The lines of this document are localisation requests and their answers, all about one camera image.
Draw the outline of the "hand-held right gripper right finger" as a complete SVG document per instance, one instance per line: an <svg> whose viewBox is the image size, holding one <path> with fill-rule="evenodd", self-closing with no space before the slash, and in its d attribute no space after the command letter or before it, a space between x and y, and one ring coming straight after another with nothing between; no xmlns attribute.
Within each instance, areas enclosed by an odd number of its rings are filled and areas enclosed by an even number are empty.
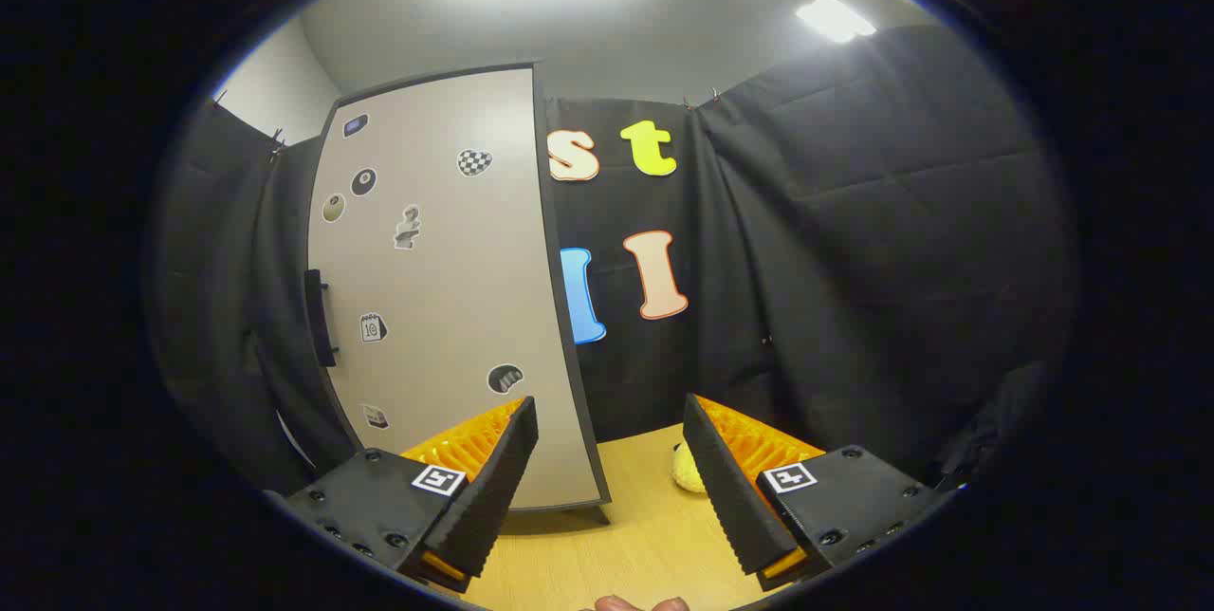
<svg viewBox="0 0 1214 611"><path fill-rule="evenodd" d="M682 437L734 558L766 592L868 556L946 498L858 445L826 452L698 395Z"/></svg>

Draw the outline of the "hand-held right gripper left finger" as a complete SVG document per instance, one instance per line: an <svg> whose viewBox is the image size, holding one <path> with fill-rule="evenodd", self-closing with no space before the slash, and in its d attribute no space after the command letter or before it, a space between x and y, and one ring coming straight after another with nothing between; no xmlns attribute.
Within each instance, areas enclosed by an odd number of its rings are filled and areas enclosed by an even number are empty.
<svg viewBox="0 0 1214 611"><path fill-rule="evenodd" d="M535 400L509 400L404 453L363 449L287 497L285 511L395 573L464 593L538 439Z"/></svg>

